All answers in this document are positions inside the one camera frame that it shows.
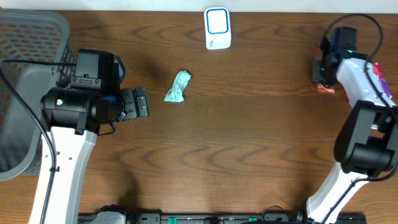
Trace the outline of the brown orange chocolate bar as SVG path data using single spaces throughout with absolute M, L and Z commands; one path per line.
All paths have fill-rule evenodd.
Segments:
M 319 93 L 335 94 L 335 90 L 332 87 L 326 87 L 323 84 L 323 78 L 321 76 L 321 62 L 322 62 L 322 51 L 315 47 L 313 50 L 313 63 L 312 63 L 312 82 L 316 84 L 316 91 Z

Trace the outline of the mint green wipes pack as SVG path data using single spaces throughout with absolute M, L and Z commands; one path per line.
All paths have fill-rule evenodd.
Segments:
M 178 72 L 172 86 L 166 93 L 164 101 L 171 103 L 183 102 L 184 101 L 183 92 L 187 87 L 191 77 L 192 75 L 186 70 Z

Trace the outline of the purple pantyliner pack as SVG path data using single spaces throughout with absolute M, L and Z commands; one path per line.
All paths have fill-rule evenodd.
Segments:
M 389 98 L 392 98 L 392 94 L 391 91 L 388 87 L 388 84 L 384 78 L 384 75 L 382 74 L 381 68 L 379 66 L 378 63 L 373 63 L 373 73 L 380 85 L 380 87 L 382 88 L 382 92 Z

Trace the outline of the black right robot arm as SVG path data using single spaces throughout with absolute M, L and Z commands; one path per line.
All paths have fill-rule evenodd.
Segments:
M 351 106 L 335 141 L 332 170 L 306 201 L 307 220 L 336 223 L 361 187 L 397 172 L 397 105 L 377 65 L 354 47 L 317 49 L 312 76 L 320 87 L 341 84 Z

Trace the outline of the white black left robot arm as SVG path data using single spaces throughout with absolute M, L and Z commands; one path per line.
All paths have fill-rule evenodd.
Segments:
M 30 223 L 77 223 L 90 154 L 102 124 L 149 115 L 143 87 L 115 93 L 52 88 L 40 102 L 50 144 L 42 147 Z

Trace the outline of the white barcode scanner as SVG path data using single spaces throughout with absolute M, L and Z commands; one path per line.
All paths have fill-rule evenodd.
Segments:
M 227 49 L 231 46 L 231 22 L 229 10 L 225 7 L 210 7 L 203 13 L 206 48 Z

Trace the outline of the grey plastic basket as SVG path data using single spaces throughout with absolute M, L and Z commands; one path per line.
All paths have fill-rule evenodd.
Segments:
M 2 72 L 37 117 L 40 100 L 53 87 L 66 86 L 77 57 L 68 21 L 55 12 L 1 10 Z M 1 84 L 1 180 L 40 172 L 41 132 Z

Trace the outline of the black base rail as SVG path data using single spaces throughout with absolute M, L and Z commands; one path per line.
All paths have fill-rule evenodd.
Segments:
M 80 215 L 78 223 L 131 223 L 131 224 L 203 224 L 203 223 L 305 223 L 301 215 L 282 212 L 267 212 L 264 215 L 162 215 L 159 213 L 99 212 Z

